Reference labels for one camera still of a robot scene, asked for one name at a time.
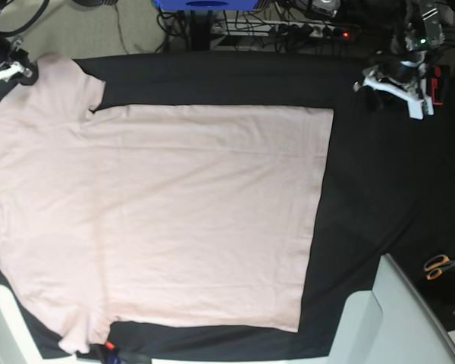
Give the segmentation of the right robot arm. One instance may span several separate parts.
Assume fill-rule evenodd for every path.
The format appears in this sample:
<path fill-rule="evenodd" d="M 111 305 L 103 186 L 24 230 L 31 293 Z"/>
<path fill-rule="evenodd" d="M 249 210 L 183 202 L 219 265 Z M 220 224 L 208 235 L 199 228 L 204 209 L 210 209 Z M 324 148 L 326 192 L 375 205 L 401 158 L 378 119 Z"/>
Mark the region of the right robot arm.
<path fill-rule="evenodd" d="M 2 13 L 12 1 L 0 1 L 0 13 Z M 34 62 L 29 59 L 29 54 L 22 49 L 24 41 L 21 33 L 32 26 L 44 12 L 49 1 L 44 1 L 39 10 L 23 26 L 11 31 L 0 31 L 0 82 L 16 80 L 18 83 L 33 85 L 39 72 Z"/>

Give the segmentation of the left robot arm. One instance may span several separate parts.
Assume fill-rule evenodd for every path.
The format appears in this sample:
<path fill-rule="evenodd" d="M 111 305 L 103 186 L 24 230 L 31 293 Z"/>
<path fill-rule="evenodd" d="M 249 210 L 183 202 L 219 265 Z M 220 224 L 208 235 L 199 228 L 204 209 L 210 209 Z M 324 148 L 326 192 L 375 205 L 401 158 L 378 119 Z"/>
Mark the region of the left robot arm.
<path fill-rule="evenodd" d="M 389 48 L 370 58 L 362 82 L 354 83 L 353 89 L 365 92 L 372 110 L 383 109 L 386 99 L 399 99 L 410 118 L 422 120 L 442 104 L 445 82 L 436 62 L 445 37 L 434 1 L 405 1 L 404 5 Z"/>

